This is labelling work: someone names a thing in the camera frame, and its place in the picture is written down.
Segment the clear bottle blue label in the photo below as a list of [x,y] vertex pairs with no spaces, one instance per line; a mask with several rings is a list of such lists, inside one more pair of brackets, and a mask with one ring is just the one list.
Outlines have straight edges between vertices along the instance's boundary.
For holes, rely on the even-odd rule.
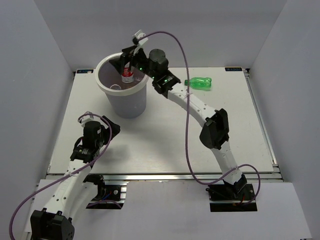
[[121,90],[122,88],[121,88],[121,86],[118,85],[118,84],[113,84],[113,85],[110,86],[110,89],[119,91],[119,90]]

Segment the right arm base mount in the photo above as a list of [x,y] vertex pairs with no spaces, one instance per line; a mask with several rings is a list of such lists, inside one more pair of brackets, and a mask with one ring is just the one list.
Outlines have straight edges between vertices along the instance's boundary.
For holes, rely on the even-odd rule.
[[209,185],[205,189],[209,197],[212,213],[257,212],[255,191],[252,184],[247,184],[239,194],[226,188],[224,184]]

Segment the clear bottle red label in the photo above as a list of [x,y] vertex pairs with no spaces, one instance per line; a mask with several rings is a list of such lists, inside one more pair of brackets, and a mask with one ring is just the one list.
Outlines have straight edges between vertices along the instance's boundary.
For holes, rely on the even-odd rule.
[[134,81],[134,70],[129,62],[124,66],[123,73],[121,74],[121,79],[125,84],[130,84]]

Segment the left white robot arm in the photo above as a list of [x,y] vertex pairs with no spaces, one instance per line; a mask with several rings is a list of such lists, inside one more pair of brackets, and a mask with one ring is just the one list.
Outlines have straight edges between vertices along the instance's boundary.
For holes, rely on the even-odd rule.
[[78,122],[83,128],[73,147],[64,176],[56,180],[57,186],[41,210],[34,210],[30,217],[31,239],[71,240],[75,236],[73,222],[94,199],[101,200],[106,193],[102,177],[92,174],[95,161],[102,156],[121,127],[96,114],[86,112]]

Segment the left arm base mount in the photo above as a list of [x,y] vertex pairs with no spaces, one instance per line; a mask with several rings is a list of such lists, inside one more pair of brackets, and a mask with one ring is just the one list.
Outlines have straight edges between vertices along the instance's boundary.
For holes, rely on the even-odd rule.
[[106,182],[102,175],[90,174],[84,183],[93,183],[96,196],[89,202],[87,209],[119,210],[125,202],[126,186],[118,183]]

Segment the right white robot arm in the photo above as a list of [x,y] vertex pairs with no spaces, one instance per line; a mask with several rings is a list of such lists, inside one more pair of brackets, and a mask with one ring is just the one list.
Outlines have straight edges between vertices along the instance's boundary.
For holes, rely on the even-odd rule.
[[119,74],[123,74],[125,66],[128,66],[150,77],[157,93],[182,107],[188,117],[193,117],[199,123],[202,128],[200,142],[212,151],[217,160],[226,195],[233,200],[242,196],[247,179],[238,168],[231,151],[226,110],[214,109],[189,93],[180,79],[169,71],[169,61],[163,50],[153,49],[146,55],[143,49],[135,52],[133,47],[128,47],[109,62]]

